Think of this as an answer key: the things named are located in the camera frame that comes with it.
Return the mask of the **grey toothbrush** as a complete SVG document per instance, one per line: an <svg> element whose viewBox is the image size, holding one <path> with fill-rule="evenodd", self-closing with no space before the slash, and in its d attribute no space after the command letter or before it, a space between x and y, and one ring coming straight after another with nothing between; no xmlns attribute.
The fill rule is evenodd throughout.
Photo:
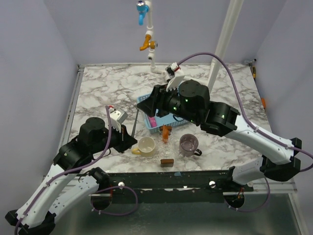
<svg viewBox="0 0 313 235"><path fill-rule="evenodd" d="M133 138L134 138L135 131L136 131L136 125L137 125L138 114L139 114L139 109L136 109L136 115L135 115L134 124L133 124L133 128L132 128L132 133L131 133L131 136L132 136Z"/></svg>

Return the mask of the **yellow ceramic mug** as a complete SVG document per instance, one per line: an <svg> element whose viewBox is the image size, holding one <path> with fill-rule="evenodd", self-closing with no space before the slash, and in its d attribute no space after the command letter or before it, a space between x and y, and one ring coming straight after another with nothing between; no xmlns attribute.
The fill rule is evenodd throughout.
<svg viewBox="0 0 313 235"><path fill-rule="evenodd" d="M151 137L142 137L138 141L138 147L132 149L132 154L143 157L151 157L156 150L156 143Z"/></svg>

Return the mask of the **light blue plastic basket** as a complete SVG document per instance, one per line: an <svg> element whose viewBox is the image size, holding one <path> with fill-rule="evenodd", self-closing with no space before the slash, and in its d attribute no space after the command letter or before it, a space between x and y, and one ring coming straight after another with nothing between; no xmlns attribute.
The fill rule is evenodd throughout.
<svg viewBox="0 0 313 235"><path fill-rule="evenodd" d="M149 130L149 132L151 134L159 133L160 132L160 127L162 127L163 125L176 127L176 126L181 126L181 125L185 125L185 124L189 123L187 120L174 118L172 114L169 114L169 115L166 115L166 116L161 117L161 118L160 117L154 117L156 124L153 127L150 124L149 117L145 113L143 113L142 111L140 111L140 113L141 113L141 115L143 117L143 121L144 121L145 127Z"/></svg>

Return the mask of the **orange toothpaste tube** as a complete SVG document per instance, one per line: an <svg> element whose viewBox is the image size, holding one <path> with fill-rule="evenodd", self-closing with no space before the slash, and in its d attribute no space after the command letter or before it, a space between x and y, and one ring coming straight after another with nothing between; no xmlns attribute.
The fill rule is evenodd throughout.
<svg viewBox="0 0 313 235"><path fill-rule="evenodd" d="M170 131L169 131L168 127L166 125L163 125L162 126L162 141L163 141L163 143L168 142L169 134L170 134Z"/></svg>

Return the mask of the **clear tray with brown ends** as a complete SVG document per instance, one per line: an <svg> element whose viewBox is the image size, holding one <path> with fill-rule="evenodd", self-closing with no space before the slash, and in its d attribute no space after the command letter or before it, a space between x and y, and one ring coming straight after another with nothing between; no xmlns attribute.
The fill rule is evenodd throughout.
<svg viewBox="0 0 313 235"><path fill-rule="evenodd" d="M162 127L160 127L160 140L158 143L159 146L159 150L160 150L160 167L162 168L170 168L174 166L174 162L175 162L175 155L174 155L174 151L173 151L173 142L171 141L171 135L172 135L172 127L171 126L167 126L170 134L169 134L169 138L168 138L168 142L167 143L163 143L162 141Z"/></svg>

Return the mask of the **purple plastic cup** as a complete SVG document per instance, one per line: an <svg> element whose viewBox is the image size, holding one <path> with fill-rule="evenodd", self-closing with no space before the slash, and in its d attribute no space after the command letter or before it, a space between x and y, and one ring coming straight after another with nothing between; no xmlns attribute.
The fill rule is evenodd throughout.
<svg viewBox="0 0 313 235"><path fill-rule="evenodd" d="M179 151L183 156L201 156L202 151L198 149L199 141L192 134L184 134L179 140Z"/></svg>

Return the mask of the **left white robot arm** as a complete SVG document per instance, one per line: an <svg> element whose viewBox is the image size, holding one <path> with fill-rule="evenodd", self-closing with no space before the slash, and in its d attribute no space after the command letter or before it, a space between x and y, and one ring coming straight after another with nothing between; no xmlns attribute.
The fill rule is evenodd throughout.
<svg viewBox="0 0 313 235"><path fill-rule="evenodd" d="M49 235L65 212L92 193L112 193L109 175L99 167L85 173L84 178L66 193L62 190L80 172L92 166L111 148L119 153L137 143L117 118L108 119L109 126L99 117L90 117L80 127L79 134L63 145L53 160L49 172L28 201L19 209L9 211L5 219L15 227L16 235Z"/></svg>

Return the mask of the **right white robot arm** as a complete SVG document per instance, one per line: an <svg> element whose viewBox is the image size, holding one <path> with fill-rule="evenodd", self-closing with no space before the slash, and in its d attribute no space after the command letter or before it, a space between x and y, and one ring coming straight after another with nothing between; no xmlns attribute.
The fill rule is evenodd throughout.
<svg viewBox="0 0 313 235"><path fill-rule="evenodd" d="M284 139L251 126L237 109L223 102L210 101L209 89L197 81L184 81L174 90L166 85L155 85L137 108L149 117L173 114L208 134L236 140L261 153L261 157L250 163L230 168L225 187L231 192L265 177L286 182L300 172L301 161L293 149L301 145L299 139Z"/></svg>

